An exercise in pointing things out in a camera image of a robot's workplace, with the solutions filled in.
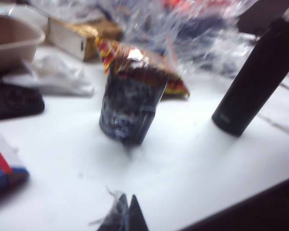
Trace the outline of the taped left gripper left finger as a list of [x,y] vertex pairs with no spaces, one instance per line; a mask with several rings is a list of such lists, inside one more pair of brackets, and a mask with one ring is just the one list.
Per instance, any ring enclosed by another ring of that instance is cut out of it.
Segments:
[[111,191],[108,188],[107,191],[114,199],[113,204],[97,230],[129,231],[129,207],[126,194],[121,191]]

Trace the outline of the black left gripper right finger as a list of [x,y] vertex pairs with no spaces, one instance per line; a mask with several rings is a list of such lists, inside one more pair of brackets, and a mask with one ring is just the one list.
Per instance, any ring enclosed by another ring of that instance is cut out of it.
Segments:
[[132,196],[129,206],[129,230],[149,231],[136,195]]

